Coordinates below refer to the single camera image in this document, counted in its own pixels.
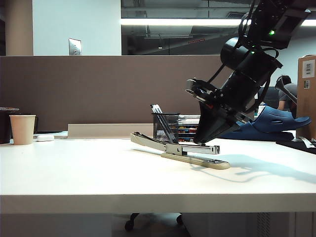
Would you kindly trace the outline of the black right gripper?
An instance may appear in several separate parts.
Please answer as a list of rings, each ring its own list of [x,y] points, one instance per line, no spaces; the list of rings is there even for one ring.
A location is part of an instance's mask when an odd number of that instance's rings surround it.
[[[219,89],[198,90],[200,118],[193,142],[205,144],[215,138],[226,138],[239,130],[240,121],[246,123],[253,118],[250,103],[253,94],[243,91],[223,92]]]

